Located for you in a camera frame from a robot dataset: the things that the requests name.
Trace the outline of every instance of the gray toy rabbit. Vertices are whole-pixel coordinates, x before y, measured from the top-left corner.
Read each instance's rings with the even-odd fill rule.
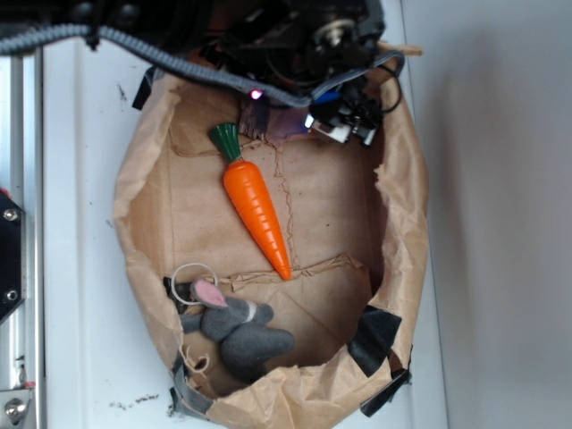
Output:
[[[200,329],[210,340],[221,342],[224,364],[242,381],[255,382],[266,374],[266,360],[294,348],[290,332],[265,326],[274,317],[270,306],[226,298],[218,287],[204,279],[191,283],[190,292],[206,310],[202,314],[181,315],[183,331]]]

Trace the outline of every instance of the brown paper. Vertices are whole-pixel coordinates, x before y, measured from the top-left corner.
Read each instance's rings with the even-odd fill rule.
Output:
[[[382,99],[394,99],[395,81],[382,81]],[[425,162],[405,102],[386,115],[373,150],[242,137],[288,244],[294,273],[283,282],[226,196],[225,165],[206,135],[239,114],[227,94],[171,76],[155,83],[115,196],[131,287],[165,364],[181,353],[189,385],[215,399],[208,418],[229,427],[331,427],[386,386],[392,370],[408,367],[427,256]],[[188,262],[214,268],[227,295],[270,304],[269,324],[293,332],[296,348],[269,361],[272,371],[253,385],[234,379],[200,332],[183,336],[161,279]],[[369,378],[344,345],[368,301],[403,319],[393,367],[386,360]]]

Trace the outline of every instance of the rabbit ear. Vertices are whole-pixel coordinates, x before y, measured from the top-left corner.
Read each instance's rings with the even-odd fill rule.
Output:
[[[190,291],[197,301],[210,308],[227,308],[228,304],[220,289],[211,282],[204,279],[197,279],[190,284]]]

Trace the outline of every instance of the orange carrot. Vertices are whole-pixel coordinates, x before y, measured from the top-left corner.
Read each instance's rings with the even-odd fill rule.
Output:
[[[278,274],[289,280],[288,253],[270,193],[258,167],[240,157],[236,125],[223,123],[211,130],[210,137],[230,163],[223,183],[240,219]]]

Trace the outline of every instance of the wire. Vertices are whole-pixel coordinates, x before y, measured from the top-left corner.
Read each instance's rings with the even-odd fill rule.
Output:
[[[91,33],[91,27],[79,24],[61,24],[43,29],[34,29],[11,38],[0,40],[0,55],[20,54],[65,38],[85,38]],[[198,80],[209,84],[222,85],[237,89],[242,93],[249,93],[253,89],[257,89],[262,91],[267,97],[273,98],[290,107],[306,107],[311,105],[323,93],[348,80],[355,79],[369,70],[368,68],[362,68],[348,71],[333,79],[327,80],[314,88],[310,92],[309,96],[294,96],[289,92],[263,82],[243,78],[223,71],[215,71],[198,64],[189,63],[184,58],[170,55],[157,47],[149,45],[143,40],[111,27],[100,27],[97,30],[97,37],[109,40],[139,58],[149,61],[157,67],[164,69],[166,72],[175,74],[183,79]],[[399,74],[404,63],[404,56],[400,51],[388,51],[384,53],[375,59],[373,66],[377,67],[382,65],[393,57],[397,57],[400,60],[398,63],[398,69],[395,71]]]
[[[403,91],[401,89],[401,82],[400,82],[400,74],[397,72],[397,70],[401,69],[396,69],[396,70],[392,70],[390,69],[388,66],[380,64],[378,65],[378,67],[380,69],[384,69],[385,71],[387,71],[393,78],[395,78],[395,80],[397,81],[397,88],[400,91],[400,94],[397,97],[397,101],[395,102],[395,104],[392,107],[389,107],[385,110],[382,110],[382,114],[390,114],[391,112],[393,112],[395,109],[397,109],[398,105],[400,105],[401,100],[403,99]]]

